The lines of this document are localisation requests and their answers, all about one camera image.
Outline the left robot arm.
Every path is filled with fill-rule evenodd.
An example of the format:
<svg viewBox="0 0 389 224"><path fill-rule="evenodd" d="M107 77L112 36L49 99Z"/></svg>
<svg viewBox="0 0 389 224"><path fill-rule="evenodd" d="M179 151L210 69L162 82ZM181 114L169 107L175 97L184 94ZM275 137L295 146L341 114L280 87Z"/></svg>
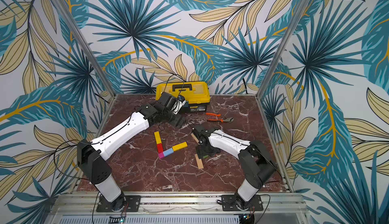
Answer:
<svg viewBox="0 0 389 224"><path fill-rule="evenodd" d="M106 162L116 150L131 138L158 123L169 123L181 128L185 117L179 114L186 104L182 95L173 96L163 92L159 99L146 102L109 132L91 141L82 140L77 144L77 163L87 180L111 204L114 212L125 206L126 198L112 176L111 167Z"/></svg>

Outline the light blue block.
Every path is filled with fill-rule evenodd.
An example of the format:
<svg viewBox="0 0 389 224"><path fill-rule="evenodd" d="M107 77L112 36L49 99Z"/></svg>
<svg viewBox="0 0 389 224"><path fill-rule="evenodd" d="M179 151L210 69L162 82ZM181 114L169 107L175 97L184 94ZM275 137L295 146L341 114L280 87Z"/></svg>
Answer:
<svg viewBox="0 0 389 224"><path fill-rule="evenodd" d="M165 151L163 152L163 155L164 155L164 157L167 157L167 156L169 156L169 155L171 155L171 154L173 154L173 153L174 153L173 148L169 148L168 150L165 150Z"/></svg>

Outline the yellow block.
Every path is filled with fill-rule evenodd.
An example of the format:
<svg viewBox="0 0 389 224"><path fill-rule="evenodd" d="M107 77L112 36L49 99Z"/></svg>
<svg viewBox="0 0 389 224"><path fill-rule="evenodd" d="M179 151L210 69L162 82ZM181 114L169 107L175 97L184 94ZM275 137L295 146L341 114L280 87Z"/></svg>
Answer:
<svg viewBox="0 0 389 224"><path fill-rule="evenodd" d="M159 132L154 132L154 135L155 135L155 139L156 139L157 145L158 145L158 144L161 144L161 143L162 143L162 140L161 140L160 133L159 133Z"/></svg>
<svg viewBox="0 0 389 224"><path fill-rule="evenodd" d="M187 145L187 142L183 142L183 143L180 143L180 144L177 144L177 145L174 145L172 147L173 151L176 152L176 151L179 151L181 149L184 149L186 148L188 145Z"/></svg>

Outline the red block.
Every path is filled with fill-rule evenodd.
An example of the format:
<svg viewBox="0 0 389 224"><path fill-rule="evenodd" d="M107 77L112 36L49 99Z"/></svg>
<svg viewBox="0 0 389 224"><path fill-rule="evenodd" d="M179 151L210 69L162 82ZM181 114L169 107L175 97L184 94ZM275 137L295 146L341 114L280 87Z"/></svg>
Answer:
<svg viewBox="0 0 389 224"><path fill-rule="evenodd" d="M157 144L157 149L158 149L158 153L163 153L164 152L164 149L163 149L163 144Z"/></svg>

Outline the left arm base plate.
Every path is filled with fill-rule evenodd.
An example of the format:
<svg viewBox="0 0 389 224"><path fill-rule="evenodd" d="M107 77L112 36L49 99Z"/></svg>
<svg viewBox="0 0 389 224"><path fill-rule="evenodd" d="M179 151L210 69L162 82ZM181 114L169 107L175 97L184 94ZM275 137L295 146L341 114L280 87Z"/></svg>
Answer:
<svg viewBox="0 0 389 224"><path fill-rule="evenodd" d="M137 212L140 201L141 196L139 195L119 196L113 202L109 202L103 196L100 196L96 211L113 213Z"/></svg>

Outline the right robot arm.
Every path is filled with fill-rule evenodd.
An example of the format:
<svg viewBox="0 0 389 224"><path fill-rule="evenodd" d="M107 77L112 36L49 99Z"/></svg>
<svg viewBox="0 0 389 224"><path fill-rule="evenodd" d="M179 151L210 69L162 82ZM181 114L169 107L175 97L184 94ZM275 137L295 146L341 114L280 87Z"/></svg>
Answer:
<svg viewBox="0 0 389 224"><path fill-rule="evenodd" d="M196 152L200 159L224 151L239 160L245 176L236 192L236 202L241 205L248 204L278 171L272 155L261 141L241 140L217 127L206 129L199 124L192 127L192 134L198 141Z"/></svg>

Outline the natural wood block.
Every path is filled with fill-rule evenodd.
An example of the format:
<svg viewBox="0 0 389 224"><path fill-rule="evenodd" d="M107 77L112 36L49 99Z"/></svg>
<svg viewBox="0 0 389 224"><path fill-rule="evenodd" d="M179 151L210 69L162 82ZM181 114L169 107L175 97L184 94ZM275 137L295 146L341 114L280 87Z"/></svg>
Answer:
<svg viewBox="0 0 389 224"><path fill-rule="evenodd" d="M197 163L197 167L198 169L203 169L204 166L203 166L203 162L202 160L198 157L198 154L195 154L195 159L196 159L196 163Z"/></svg>
<svg viewBox="0 0 389 224"><path fill-rule="evenodd" d="M194 139L194 141L199 145L200 143L199 143L198 138L197 138L193 133L191 133L190 135L192 136L192 138Z"/></svg>

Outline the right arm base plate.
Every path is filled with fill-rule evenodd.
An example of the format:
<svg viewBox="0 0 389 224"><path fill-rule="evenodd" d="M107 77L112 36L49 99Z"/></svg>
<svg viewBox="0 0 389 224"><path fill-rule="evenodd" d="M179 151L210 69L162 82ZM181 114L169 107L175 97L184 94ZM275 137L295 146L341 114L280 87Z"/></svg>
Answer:
<svg viewBox="0 0 389 224"><path fill-rule="evenodd" d="M221 195L223 211L263 211L263 203L259 195L254 195L249 201L244 201L238 194Z"/></svg>

